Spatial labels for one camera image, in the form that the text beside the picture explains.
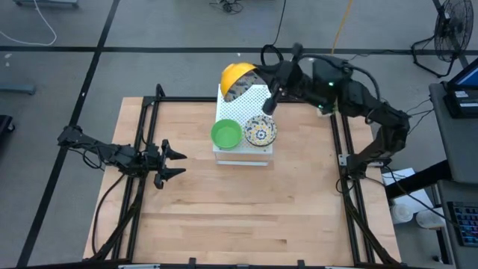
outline wooden tabletop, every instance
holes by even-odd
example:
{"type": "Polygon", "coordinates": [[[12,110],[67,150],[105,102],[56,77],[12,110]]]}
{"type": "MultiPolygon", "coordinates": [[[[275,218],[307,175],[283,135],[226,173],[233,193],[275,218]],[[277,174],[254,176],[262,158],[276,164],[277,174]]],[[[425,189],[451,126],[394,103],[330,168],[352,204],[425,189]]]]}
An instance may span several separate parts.
{"type": "MultiPolygon", "coordinates": [[[[124,98],[113,143],[133,144],[141,102],[124,98]]],[[[304,259],[307,265],[353,265],[344,204],[335,190],[339,175],[330,119],[317,117],[308,105],[279,104],[273,161],[268,167],[243,167],[215,163],[209,137],[215,112],[216,103],[210,102],[160,103],[154,142],[167,138],[175,151],[187,155],[167,163],[187,172],[163,190],[155,188],[154,173],[149,174],[133,262],[184,264],[195,257],[199,264],[296,265],[304,259]]],[[[373,139],[363,118],[351,118],[350,129],[356,152],[373,139]]],[[[344,147],[341,123],[339,130],[344,147]]],[[[375,168],[367,175],[381,179],[375,168]]],[[[99,197],[119,177],[108,167],[99,197]]],[[[400,260],[384,188],[369,180],[361,185],[371,230],[400,260]]],[[[125,180],[101,208],[97,248],[117,225],[124,186],[125,180]]],[[[90,240],[91,233],[85,257],[92,256],[90,240]]],[[[361,257],[365,261],[364,251],[361,257]]]]}

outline decorative plate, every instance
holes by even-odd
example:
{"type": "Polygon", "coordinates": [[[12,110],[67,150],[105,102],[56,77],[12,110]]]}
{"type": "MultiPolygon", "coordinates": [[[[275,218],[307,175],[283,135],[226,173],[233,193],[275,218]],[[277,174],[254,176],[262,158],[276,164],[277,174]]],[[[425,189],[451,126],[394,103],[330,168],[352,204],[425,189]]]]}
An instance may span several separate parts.
{"type": "Polygon", "coordinates": [[[252,145],[268,146],[277,137],[277,125],[271,117],[254,116],[244,126],[244,134],[252,145]]]}

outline black table leg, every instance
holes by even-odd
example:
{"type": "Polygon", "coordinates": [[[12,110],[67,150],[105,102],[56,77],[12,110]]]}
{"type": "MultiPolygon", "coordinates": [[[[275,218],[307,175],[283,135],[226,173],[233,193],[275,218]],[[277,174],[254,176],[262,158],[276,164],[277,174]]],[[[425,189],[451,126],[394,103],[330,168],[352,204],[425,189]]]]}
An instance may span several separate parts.
{"type": "Polygon", "coordinates": [[[446,228],[441,228],[436,231],[438,245],[440,246],[441,261],[446,265],[452,265],[453,263],[451,262],[451,251],[450,248],[447,246],[447,243],[445,242],[447,239],[445,238],[446,233],[444,229],[446,228]]]}
{"type": "MultiPolygon", "coordinates": [[[[434,185],[438,180],[441,179],[451,179],[451,171],[450,166],[448,165],[448,160],[434,164],[431,167],[414,174],[413,176],[401,179],[399,184],[400,187],[402,187],[405,191],[411,193],[430,185],[434,185]]],[[[389,200],[405,195],[397,183],[388,185],[385,187],[385,191],[389,200]]]]}

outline cable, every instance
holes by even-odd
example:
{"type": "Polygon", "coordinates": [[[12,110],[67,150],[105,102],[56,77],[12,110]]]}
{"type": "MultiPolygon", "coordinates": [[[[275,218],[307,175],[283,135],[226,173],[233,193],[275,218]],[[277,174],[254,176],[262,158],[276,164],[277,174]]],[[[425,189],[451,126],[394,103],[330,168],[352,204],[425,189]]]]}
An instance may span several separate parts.
{"type": "Polygon", "coordinates": [[[342,178],[339,178],[339,179],[337,179],[337,181],[335,182],[335,190],[336,190],[338,193],[340,193],[340,194],[346,194],[346,195],[347,195],[347,194],[349,194],[350,191],[356,186],[356,181],[353,180],[353,181],[352,181],[352,186],[350,186],[350,188],[348,188],[346,191],[341,191],[341,190],[338,189],[338,183],[339,183],[341,180],[342,180],[342,178]]]}
{"type": "Polygon", "coordinates": [[[281,19],[279,20],[279,27],[277,28],[277,34],[276,34],[276,39],[272,44],[267,44],[264,45],[261,49],[261,64],[263,66],[266,65],[266,61],[264,59],[264,53],[268,50],[271,49],[274,53],[276,53],[277,58],[279,59],[279,62],[284,60],[284,56],[282,53],[275,47],[275,44],[277,42],[277,39],[279,38],[279,33],[281,32],[281,26],[282,26],[282,19],[284,18],[284,11],[285,11],[285,4],[287,3],[287,0],[284,0],[284,5],[282,6],[282,13],[281,13],[281,19]]]}
{"type": "Polygon", "coordinates": [[[123,179],[124,177],[125,177],[125,174],[122,174],[121,177],[119,177],[118,180],[116,180],[115,183],[113,183],[112,186],[106,190],[105,194],[103,194],[103,197],[100,199],[98,206],[96,207],[95,218],[93,219],[93,231],[91,233],[91,249],[94,255],[96,255],[95,238],[96,238],[96,225],[98,224],[99,209],[102,207],[102,204],[105,201],[106,196],[110,193],[111,190],[114,189],[114,187],[116,187],[121,182],[121,179],[123,179]]]}
{"type": "Polygon", "coordinates": [[[425,49],[426,46],[428,46],[428,44],[430,44],[432,40],[428,40],[425,45],[423,45],[423,47],[421,47],[421,50],[423,51],[425,49]]]}
{"type": "Polygon", "coordinates": [[[385,103],[382,103],[380,106],[377,106],[376,108],[372,108],[372,110],[370,110],[370,112],[368,112],[367,116],[365,116],[365,124],[367,125],[370,125],[373,123],[372,120],[370,120],[368,117],[370,117],[370,115],[375,111],[377,110],[378,108],[380,108],[382,105],[384,105],[385,103]]]}
{"type": "Polygon", "coordinates": [[[51,46],[57,40],[57,33],[55,33],[55,30],[53,30],[53,28],[50,26],[50,24],[46,21],[45,17],[43,16],[42,12],[40,11],[40,8],[38,7],[37,0],[33,0],[33,3],[35,3],[35,8],[37,9],[38,14],[42,18],[42,20],[45,22],[46,26],[48,26],[48,28],[50,28],[50,31],[52,31],[53,36],[54,36],[53,41],[51,41],[50,43],[47,43],[47,44],[45,44],[45,43],[31,43],[31,42],[25,42],[25,41],[21,41],[21,40],[17,40],[17,39],[14,39],[12,37],[9,37],[9,36],[6,35],[6,33],[2,32],[2,31],[0,31],[0,34],[2,36],[6,37],[8,40],[11,40],[13,42],[17,42],[17,43],[20,43],[20,44],[24,44],[24,45],[51,46]]]}
{"type": "Polygon", "coordinates": [[[375,78],[372,76],[372,74],[370,74],[370,72],[368,72],[367,70],[361,68],[361,67],[355,67],[353,65],[350,65],[349,66],[350,69],[354,69],[354,70],[357,70],[361,73],[364,73],[373,83],[373,87],[375,87],[375,97],[380,100],[382,98],[382,94],[380,94],[380,87],[379,87],[379,84],[376,82],[375,78]]]}
{"type": "Polygon", "coordinates": [[[141,128],[140,137],[141,137],[141,141],[143,141],[143,143],[147,145],[148,143],[144,139],[144,126],[141,128]]]}
{"type": "Polygon", "coordinates": [[[282,13],[281,13],[281,19],[279,21],[279,27],[277,28],[277,34],[276,34],[276,39],[274,42],[271,44],[271,46],[274,46],[277,42],[277,39],[279,38],[279,33],[281,32],[281,26],[282,26],[282,18],[284,18],[284,11],[285,11],[285,3],[287,3],[287,0],[284,0],[284,5],[282,6],[282,13]]]}
{"type": "Polygon", "coordinates": [[[91,146],[87,147],[87,148],[83,151],[83,153],[81,154],[81,156],[82,156],[82,158],[83,158],[83,162],[84,162],[87,166],[89,166],[89,167],[91,167],[91,168],[93,168],[93,169],[100,169],[100,168],[102,167],[103,162],[104,162],[103,160],[105,159],[105,158],[103,158],[103,155],[101,154],[101,151],[99,150],[99,147],[98,147],[97,145],[91,145],[91,146]],[[98,164],[95,164],[94,162],[92,162],[92,161],[87,157],[87,152],[88,152],[89,150],[91,150],[92,148],[96,148],[96,152],[97,152],[97,153],[96,153],[96,157],[98,157],[98,164]]]}
{"type": "Polygon", "coordinates": [[[375,183],[380,184],[381,186],[385,187],[385,183],[379,181],[378,179],[372,179],[372,178],[369,178],[368,176],[365,176],[365,179],[369,179],[370,181],[375,182],[375,183]]]}
{"type": "Polygon", "coordinates": [[[76,149],[68,149],[68,150],[71,151],[71,152],[76,152],[76,153],[78,153],[79,155],[81,155],[82,158],[83,158],[83,162],[84,162],[87,166],[91,167],[90,164],[92,164],[93,167],[91,167],[91,168],[93,168],[93,169],[100,169],[100,170],[103,171],[103,172],[105,171],[105,169],[103,169],[103,167],[101,167],[101,165],[95,164],[93,161],[91,161],[90,158],[88,158],[88,156],[86,156],[86,150],[84,150],[83,152],[80,152],[79,150],[76,150],[76,149]]]}
{"type": "Polygon", "coordinates": [[[417,115],[420,115],[420,114],[423,114],[423,113],[427,113],[427,112],[430,112],[430,111],[432,111],[432,109],[430,109],[430,110],[427,110],[427,111],[421,111],[421,112],[417,112],[417,113],[409,114],[409,116],[413,117],[413,116],[417,116],[417,115]]]}
{"type": "Polygon", "coordinates": [[[417,124],[415,124],[415,126],[413,126],[413,128],[409,131],[409,133],[408,133],[407,135],[410,135],[410,134],[413,132],[413,130],[415,130],[415,128],[417,128],[417,126],[420,124],[420,122],[421,122],[428,114],[432,113],[432,111],[433,111],[432,109],[429,110],[429,111],[427,111],[427,112],[418,120],[417,124]]]}
{"type": "Polygon", "coordinates": [[[399,54],[399,55],[405,55],[407,52],[403,52],[403,51],[397,51],[397,50],[393,50],[393,49],[383,49],[383,50],[379,50],[379,51],[375,51],[375,52],[370,52],[370,53],[367,53],[367,54],[356,54],[356,55],[353,55],[353,57],[351,57],[350,59],[348,59],[347,61],[352,61],[354,60],[355,58],[357,58],[358,56],[360,57],[368,57],[370,55],[380,55],[380,54],[384,54],[386,52],[392,52],[394,54],[399,54]]]}
{"type": "MultiPolygon", "coordinates": [[[[388,171],[390,171],[390,174],[391,174],[391,178],[395,181],[395,183],[397,184],[397,187],[403,192],[403,194],[405,194],[406,196],[412,198],[413,200],[417,201],[418,203],[420,203],[423,207],[425,207],[426,209],[430,210],[433,214],[436,214],[437,216],[439,217],[442,217],[446,222],[448,222],[449,224],[453,225],[455,228],[458,228],[460,231],[462,231],[462,228],[460,227],[460,225],[458,225],[457,223],[453,222],[452,220],[449,220],[448,218],[446,218],[444,215],[436,212],[433,208],[430,208],[429,206],[427,206],[424,202],[420,201],[419,199],[413,197],[408,191],[405,191],[405,189],[400,185],[400,183],[398,183],[398,181],[395,179],[395,175],[394,175],[394,172],[390,169],[390,167],[388,165],[385,165],[384,166],[385,168],[387,168],[388,171]]],[[[465,232],[467,234],[469,234],[470,236],[472,237],[478,237],[476,235],[474,235],[473,233],[469,233],[467,231],[462,231],[462,232],[465,232]]]]}
{"type": "Polygon", "coordinates": [[[407,111],[405,111],[405,113],[408,113],[408,112],[410,112],[410,111],[412,111],[412,110],[414,110],[414,109],[416,109],[416,108],[419,108],[422,104],[424,104],[424,103],[426,103],[426,102],[428,102],[428,101],[431,101],[431,99],[428,98],[427,100],[422,101],[420,104],[418,104],[418,105],[414,106],[413,108],[410,108],[410,109],[408,109],[407,111]]]}
{"type": "Polygon", "coordinates": [[[244,9],[244,6],[242,4],[239,4],[238,1],[240,0],[221,0],[219,3],[211,2],[209,3],[209,5],[218,10],[222,10],[224,13],[235,15],[240,13],[244,9]],[[222,8],[217,7],[217,5],[219,4],[223,4],[222,8]]]}
{"type": "Polygon", "coordinates": [[[342,28],[344,27],[345,21],[347,20],[347,17],[349,16],[350,7],[352,7],[352,3],[353,3],[353,0],[349,0],[349,4],[347,5],[347,9],[345,10],[344,17],[342,17],[342,21],[340,26],[338,27],[337,34],[335,34],[334,45],[332,46],[332,50],[330,52],[331,55],[334,54],[335,47],[337,46],[337,42],[338,42],[338,37],[341,35],[342,28]]]}

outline white container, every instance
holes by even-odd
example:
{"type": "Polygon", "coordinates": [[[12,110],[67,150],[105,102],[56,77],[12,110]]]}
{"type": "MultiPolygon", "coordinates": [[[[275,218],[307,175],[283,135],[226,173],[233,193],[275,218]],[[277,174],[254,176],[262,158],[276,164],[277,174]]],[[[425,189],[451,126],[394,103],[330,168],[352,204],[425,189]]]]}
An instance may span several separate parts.
{"type": "MultiPolygon", "coordinates": [[[[264,115],[262,105],[270,97],[267,85],[253,85],[233,102],[224,101],[221,85],[217,87],[216,122],[235,120],[243,128],[251,117],[264,115]]],[[[273,143],[269,146],[253,146],[243,137],[234,149],[220,149],[212,144],[217,164],[267,166],[273,159],[273,143]]]]}
{"type": "Polygon", "coordinates": [[[390,207],[390,214],[394,224],[406,223],[413,218],[412,209],[409,206],[403,204],[397,204],[390,207]]]}
{"type": "MultiPolygon", "coordinates": [[[[433,210],[443,215],[443,208],[433,210]]],[[[417,223],[425,229],[438,229],[445,226],[445,219],[427,209],[417,213],[417,223]]]]}

